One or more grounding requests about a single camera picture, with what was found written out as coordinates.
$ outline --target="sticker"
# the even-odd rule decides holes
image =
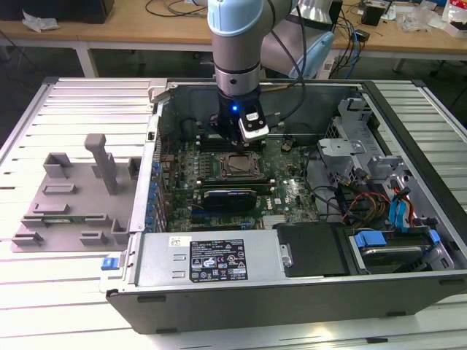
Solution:
[[[194,283],[246,280],[245,255],[243,239],[190,242],[190,280]]]
[[[257,120],[259,119],[260,115],[258,113],[250,113],[250,114],[247,114],[247,120],[249,122],[252,122],[253,120]]]
[[[190,246],[191,236],[170,236],[169,247]]]

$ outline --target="blue tab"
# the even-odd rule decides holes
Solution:
[[[407,204],[404,201],[399,203],[397,208],[397,215],[395,217],[395,226],[400,228],[402,232],[407,232],[407,227],[404,227],[404,214],[406,212]]]
[[[361,231],[354,237],[358,248],[363,246],[385,246],[387,244],[382,231]]]
[[[397,201],[392,201],[391,202],[391,206],[389,207],[389,223],[391,225],[394,225],[395,223],[395,210],[397,209],[397,204],[398,202]]]
[[[110,271],[118,270],[118,258],[117,257],[105,257],[102,259],[101,270]]]
[[[434,244],[441,242],[438,232],[436,230],[430,230],[430,237]]]

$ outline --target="desk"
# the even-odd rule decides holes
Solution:
[[[21,22],[0,21],[0,29],[18,46],[68,47],[76,50],[85,77],[97,77],[90,49],[211,51],[207,21],[192,17],[156,17],[146,12],[147,0],[115,0],[115,7],[105,24],[60,22],[60,29],[36,33]],[[344,0],[344,11],[355,0]],[[190,10],[193,5],[181,4],[177,9]],[[151,4],[152,11],[167,13],[161,0]],[[370,33],[363,56],[374,58],[413,58],[428,60],[467,60],[467,40],[455,39],[433,28],[430,33],[403,33],[396,22],[380,21],[377,27],[358,25],[360,16],[351,12],[347,18],[358,28]],[[0,45],[9,42],[0,37]],[[327,63],[342,54],[347,35],[336,31],[333,50]],[[329,64],[319,78],[326,78]]]

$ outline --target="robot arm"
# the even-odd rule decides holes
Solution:
[[[220,102],[211,125],[234,143],[262,139],[269,128],[259,101],[261,45],[298,0],[205,2]]]
[[[313,26],[306,26],[305,39],[311,46],[304,52],[303,30],[301,25],[289,20],[289,14],[299,6],[309,20],[331,28],[327,13],[331,0],[190,1],[208,7],[219,94],[219,112],[211,117],[209,124],[224,139],[240,146],[266,137],[269,127],[259,99],[261,59],[263,65],[283,74],[300,74],[270,32],[275,28],[296,62],[304,62],[305,55],[312,53],[314,67],[320,66],[331,49],[333,34],[328,32],[323,39],[323,32],[329,29],[316,31]],[[313,65],[307,67],[308,74],[316,72]]]

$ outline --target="cable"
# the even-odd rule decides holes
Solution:
[[[451,107],[449,109],[453,109],[455,104],[460,100],[460,98],[462,97],[462,95],[467,91],[467,86],[465,86],[460,92],[459,92],[459,95],[457,95],[457,97],[454,99],[454,101],[451,103]]]
[[[340,24],[340,23],[337,23],[336,26],[346,29],[347,35],[348,35],[349,39],[348,39],[348,41],[347,41],[347,47],[346,47],[346,49],[345,49],[345,51],[344,51],[344,54],[338,59],[336,66],[333,68],[333,70],[332,70],[331,73],[330,73],[330,76],[331,76],[332,74],[334,74],[334,72],[339,73],[339,69],[341,68],[341,63],[342,63],[342,61],[347,57],[347,52],[349,51],[349,49],[350,49],[351,46],[352,46],[352,49],[350,49],[350,51],[351,51],[351,52],[353,51],[354,42],[353,42],[353,40],[352,40],[352,38],[353,38],[352,33],[351,33],[351,31],[350,31],[350,26],[351,26],[352,24],[350,23],[350,21],[348,21],[348,20],[346,19],[345,14],[344,14],[344,11],[342,11],[342,9],[341,9],[341,13],[342,13],[342,17],[339,17],[339,18],[341,18],[342,20],[344,20],[344,22],[345,22],[346,25],[344,26],[344,25],[342,25],[342,24]]]
[[[300,96],[300,100],[298,100],[298,103],[295,105],[295,107],[292,108],[292,110],[290,110],[287,114],[285,114],[283,117],[280,117],[279,119],[279,122],[283,122],[285,121],[287,118],[289,118],[293,113],[295,113],[300,107],[301,105],[303,104],[303,102],[305,101],[305,97],[306,97],[306,85],[305,85],[305,81],[304,81],[304,72],[305,72],[305,68],[306,68],[306,34],[305,34],[305,25],[304,25],[304,19],[302,18],[301,16],[301,11],[300,11],[300,8],[297,6],[296,7],[297,9],[297,13],[298,13],[298,17],[300,18],[300,24],[301,24],[301,36],[302,36],[302,44],[303,44],[303,49],[304,49],[304,58],[303,58],[303,68],[302,70],[300,70],[300,68],[298,67],[298,64],[296,63],[295,59],[293,58],[292,54],[290,54],[290,51],[286,48],[286,46],[284,45],[284,43],[282,42],[282,40],[277,36],[277,34],[274,32],[274,31],[271,31],[271,34],[272,36],[277,40],[277,42],[279,43],[280,47],[284,50],[285,54],[287,55],[287,57],[289,58],[290,62],[292,62],[293,64],[293,67],[295,68],[295,70],[298,72],[298,80],[300,81],[301,83],[301,96]]]
[[[361,44],[358,41],[357,34],[356,34],[356,31],[355,31],[355,27],[345,17],[345,13],[344,13],[344,11],[342,9],[341,9],[341,16],[339,18],[344,21],[344,24],[337,23],[336,26],[344,28],[347,31],[347,35],[348,35],[349,39],[347,41],[347,47],[346,47],[344,53],[338,59],[337,64],[334,66],[334,68],[332,69],[332,71],[331,71],[331,73],[329,75],[331,76],[334,73],[338,74],[340,69],[342,69],[344,67],[347,67],[349,65],[349,63],[350,63],[351,67],[350,67],[349,71],[346,73],[346,77],[348,77],[352,73],[352,71],[353,71],[353,69],[355,67],[355,64],[360,60],[360,54],[362,53],[362,51],[365,48],[365,42]],[[347,56],[347,53],[349,52],[349,50],[350,50],[351,53],[353,53],[353,55],[348,55]]]
[[[180,12],[180,11],[177,11],[176,9],[172,9],[172,6],[174,6],[175,4],[180,3],[181,1],[176,1],[176,2],[172,2],[170,4],[167,4],[167,1],[164,0],[163,5],[170,13],[173,13],[174,15],[184,15],[186,17],[198,17],[198,18],[206,18],[207,17],[204,13],[197,13],[196,12],[196,13],[187,14],[186,12]]]
[[[20,54],[24,57],[25,60],[27,60],[41,75],[43,78],[46,77],[46,74],[44,74],[43,70],[40,69],[33,61],[29,59],[29,57],[21,51],[21,49],[0,29],[0,34],[13,46],[15,47],[16,50],[20,52]]]
[[[336,197],[331,197],[331,198],[329,198],[329,202],[331,202],[332,200],[335,200],[335,201],[336,201],[336,199],[337,199]],[[329,206],[329,203],[326,203],[326,214],[319,214],[319,215],[318,215],[319,217],[326,216],[326,218],[323,219],[324,221],[328,221],[330,215],[339,215],[339,216],[342,215],[342,214],[340,214],[340,213],[338,213],[338,214],[337,214],[337,213],[330,214],[330,213],[329,213],[329,207],[330,207],[330,206]]]
[[[268,3],[269,3],[269,6],[271,7],[272,13],[275,15],[276,10],[274,8],[274,4],[271,2],[271,0],[268,0]],[[305,24],[304,24],[304,19],[301,16],[300,8],[296,7],[296,9],[297,9],[298,18],[300,18],[301,40],[302,40],[303,52],[304,52],[303,68],[302,68],[302,70],[300,70],[300,68],[298,67],[298,64],[296,63],[295,59],[290,54],[290,51],[286,48],[286,46],[284,45],[282,40],[277,36],[276,32],[274,30],[271,30],[271,35],[276,39],[276,41],[279,43],[280,47],[284,50],[284,52],[287,55],[288,59],[292,62],[293,68],[295,68],[295,70],[297,71],[298,76],[292,82],[290,82],[289,84],[287,84],[285,86],[272,87],[272,88],[269,88],[269,89],[264,89],[264,90],[261,91],[263,93],[270,93],[270,92],[274,92],[274,91],[281,91],[281,90],[291,88],[292,86],[296,85],[297,82],[301,82],[301,80],[303,80],[303,78],[304,78],[304,72],[305,72],[305,68],[306,68],[306,51],[307,51],[307,49],[306,49]]]
[[[337,206],[336,204],[334,203],[331,203],[330,201],[327,201],[326,199],[324,199],[323,197],[321,197],[320,195],[318,195],[314,190],[317,190],[318,188],[320,188],[320,186],[316,187],[316,188],[312,188],[310,185],[309,185],[309,181],[308,181],[308,176],[307,176],[307,171],[308,171],[308,165],[309,165],[309,161],[311,159],[311,155],[313,153],[313,149],[311,149],[309,152],[308,152],[308,156],[306,157],[306,163],[305,163],[305,168],[304,168],[304,181],[305,181],[305,185],[306,187],[309,189],[309,191],[313,194],[313,196],[322,201],[323,203],[326,203],[328,204],[331,208],[334,208],[335,210],[339,211],[339,212],[342,212],[341,208],[339,208],[339,206]],[[354,219],[358,219],[359,221],[362,221],[362,219],[360,217],[358,217],[357,215],[353,214],[350,210],[347,210],[346,211],[346,214],[349,216],[349,217],[352,217]]]
[[[204,210],[204,208],[202,206],[199,206],[198,204],[191,204],[191,206],[197,206],[198,208],[201,208]]]
[[[357,33],[355,33],[355,29],[353,28],[353,26],[350,27],[350,29],[352,30],[352,33],[353,33],[353,39],[355,40],[355,42],[358,42]],[[352,59],[352,64],[351,64],[349,70],[347,71],[347,73],[345,74],[344,79],[349,79],[350,74],[352,73],[356,62],[357,62],[357,51],[354,51],[354,58]]]
[[[181,12],[179,15],[164,15],[164,14],[161,14],[161,13],[157,13],[157,12],[153,12],[149,9],[149,5],[153,2],[154,0],[149,0],[147,3],[146,3],[146,6],[144,7],[146,9],[146,12],[149,12],[151,15],[154,15],[154,16],[158,16],[158,17],[165,17],[165,18],[169,18],[169,17],[183,17],[183,16],[187,16],[187,15],[191,15],[192,13],[195,13],[195,12],[198,12],[198,11],[202,11],[203,9],[206,9],[206,7],[202,7],[201,9],[194,9],[193,11],[189,11],[189,12]],[[182,2],[183,0],[176,0],[175,2],[172,2],[170,3],[169,7],[171,7],[172,5],[174,4],[177,4],[179,2]]]

